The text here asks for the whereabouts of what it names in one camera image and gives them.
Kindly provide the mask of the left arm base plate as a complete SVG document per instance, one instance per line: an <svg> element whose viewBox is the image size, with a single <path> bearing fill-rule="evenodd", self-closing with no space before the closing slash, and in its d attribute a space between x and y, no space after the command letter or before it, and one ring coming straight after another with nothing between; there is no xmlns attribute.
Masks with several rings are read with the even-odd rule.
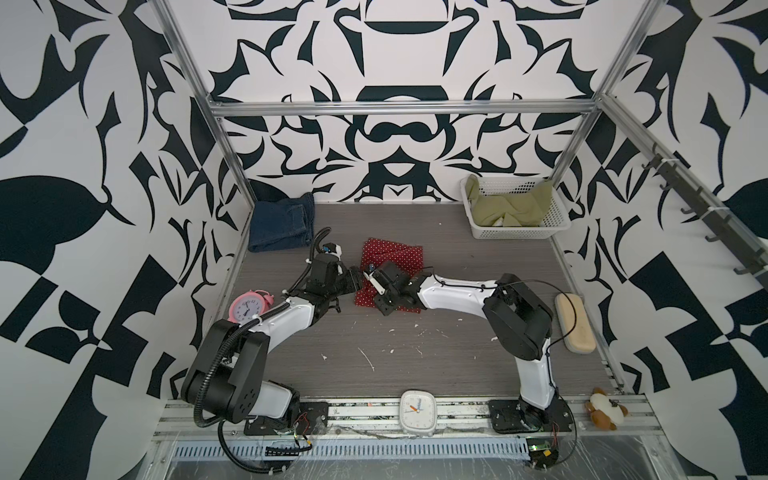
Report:
<svg viewBox="0 0 768 480"><path fill-rule="evenodd" d="M293 402L282 417L248 418L244 434L246 436L293 435L294 433L298 436L314 435L326 430L328 416L328 402Z"/></svg>

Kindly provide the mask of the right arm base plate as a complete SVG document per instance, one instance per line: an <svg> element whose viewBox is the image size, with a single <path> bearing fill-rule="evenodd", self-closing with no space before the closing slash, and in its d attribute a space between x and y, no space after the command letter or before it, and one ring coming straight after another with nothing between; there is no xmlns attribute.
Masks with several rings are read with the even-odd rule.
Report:
<svg viewBox="0 0 768 480"><path fill-rule="evenodd" d="M522 398L487 402L492 429L498 434L563 433L573 431L573 414L568 403L555 396L546 409L534 407Z"/></svg>

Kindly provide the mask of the blue denim skirt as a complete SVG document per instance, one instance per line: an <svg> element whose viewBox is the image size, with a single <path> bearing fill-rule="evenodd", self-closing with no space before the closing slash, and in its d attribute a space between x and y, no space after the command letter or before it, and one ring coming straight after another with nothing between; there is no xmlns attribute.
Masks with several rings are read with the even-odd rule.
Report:
<svg viewBox="0 0 768 480"><path fill-rule="evenodd" d="M278 201L257 201L249 227L248 251L290 250L310 245L314 238L315 201L312 193Z"/></svg>

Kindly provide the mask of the red polka dot skirt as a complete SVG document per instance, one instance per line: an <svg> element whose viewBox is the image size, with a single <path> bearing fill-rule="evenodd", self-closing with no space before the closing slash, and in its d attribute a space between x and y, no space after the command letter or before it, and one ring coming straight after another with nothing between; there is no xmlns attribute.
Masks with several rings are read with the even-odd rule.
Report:
<svg viewBox="0 0 768 480"><path fill-rule="evenodd" d="M423 247L369 238L363 245L360 270L371 273L387 261L394 263L412 277L424 268ZM363 288L356 293L354 304L359 307L374 308L376 294L375 287L367 280L363 280Z"/></svg>

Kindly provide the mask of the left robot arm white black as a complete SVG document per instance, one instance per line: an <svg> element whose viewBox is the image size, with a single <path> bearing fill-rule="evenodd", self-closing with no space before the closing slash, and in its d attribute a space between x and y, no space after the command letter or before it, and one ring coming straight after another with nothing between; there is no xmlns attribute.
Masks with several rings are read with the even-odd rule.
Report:
<svg viewBox="0 0 768 480"><path fill-rule="evenodd" d="M341 247L324 241L330 233L325 227L314 236L305 269L281 302L264 313L247 314L243 322L212 324L180 390L180 399L193 407L197 427L256 417L274 419L283 429L293 425L299 394L264 379L268 354L329 311L339 311L339 298L363 286L360 270L343 263Z"/></svg>

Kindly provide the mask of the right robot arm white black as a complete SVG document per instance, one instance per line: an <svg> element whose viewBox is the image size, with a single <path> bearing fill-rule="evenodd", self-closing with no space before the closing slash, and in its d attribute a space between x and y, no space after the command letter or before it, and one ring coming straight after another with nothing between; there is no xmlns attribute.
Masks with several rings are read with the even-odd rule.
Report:
<svg viewBox="0 0 768 480"><path fill-rule="evenodd" d="M554 419L558 397L550 360L553 312L513 274L485 282L448 279L421 271L410 275L387 261L364 274L374 305L384 315L403 307L450 310L488 321L502 348L515 358L518 409L527 428Z"/></svg>

